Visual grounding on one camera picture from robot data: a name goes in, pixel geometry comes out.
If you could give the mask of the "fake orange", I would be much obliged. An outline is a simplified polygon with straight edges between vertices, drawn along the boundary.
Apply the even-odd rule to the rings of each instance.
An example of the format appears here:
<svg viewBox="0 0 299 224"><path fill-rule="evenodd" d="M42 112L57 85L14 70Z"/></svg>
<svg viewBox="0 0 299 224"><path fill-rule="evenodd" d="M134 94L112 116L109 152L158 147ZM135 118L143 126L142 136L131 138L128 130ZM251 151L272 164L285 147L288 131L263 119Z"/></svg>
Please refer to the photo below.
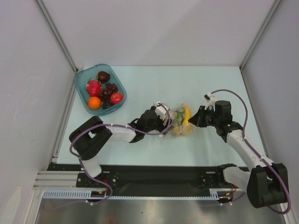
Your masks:
<svg viewBox="0 0 299 224"><path fill-rule="evenodd" d="M101 99L98 97L90 97L87 106L92 110L97 110L101 107Z"/></svg>

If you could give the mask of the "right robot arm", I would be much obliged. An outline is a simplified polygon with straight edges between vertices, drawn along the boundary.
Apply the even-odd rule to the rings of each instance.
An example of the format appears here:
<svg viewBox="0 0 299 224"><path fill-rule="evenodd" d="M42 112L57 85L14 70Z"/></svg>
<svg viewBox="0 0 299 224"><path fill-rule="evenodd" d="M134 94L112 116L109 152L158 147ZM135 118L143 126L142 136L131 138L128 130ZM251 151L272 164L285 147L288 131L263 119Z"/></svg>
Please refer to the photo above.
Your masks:
<svg viewBox="0 0 299 224"><path fill-rule="evenodd" d="M290 201L286 167L259 154L243 136L243 127L233 121L231 103L217 100L213 105L200 106L189 119L196 127L212 126L216 133L230 145L246 164L248 171L234 164L218 166L215 181L220 187L233 184L243 190L255 208Z"/></svg>

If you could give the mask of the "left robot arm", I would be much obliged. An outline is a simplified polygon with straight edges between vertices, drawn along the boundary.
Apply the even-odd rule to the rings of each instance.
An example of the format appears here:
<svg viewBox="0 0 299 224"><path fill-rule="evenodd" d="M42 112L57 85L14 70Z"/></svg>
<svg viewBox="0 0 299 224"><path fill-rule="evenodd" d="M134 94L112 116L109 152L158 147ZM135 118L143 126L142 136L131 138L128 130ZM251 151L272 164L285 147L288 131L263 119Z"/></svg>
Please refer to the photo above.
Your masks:
<svg viewBox="0 0 299 224"><path fill-rule="evenodd" d="M136 143L145 135L166 134L171 123L169 106L160 102L126 125L107 124L93 116L70 134L70 153L78 158L86 181L97 187L103 181L97 155L108 141Z"/></svg>

